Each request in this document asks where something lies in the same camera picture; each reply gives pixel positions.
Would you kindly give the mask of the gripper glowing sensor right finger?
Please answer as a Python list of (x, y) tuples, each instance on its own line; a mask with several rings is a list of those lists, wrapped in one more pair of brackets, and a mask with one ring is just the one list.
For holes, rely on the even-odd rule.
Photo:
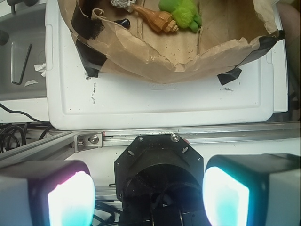
[(206, 165), (202, 195), (213, 226), (299, 226), (301, 158), (215, 155)]

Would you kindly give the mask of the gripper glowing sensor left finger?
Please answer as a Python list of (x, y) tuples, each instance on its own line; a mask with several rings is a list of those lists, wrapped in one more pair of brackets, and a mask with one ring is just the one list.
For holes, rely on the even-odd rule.
[(84, 162), (1, 163), (2, 226), (89, 226), (94, 211), (95, 185)]

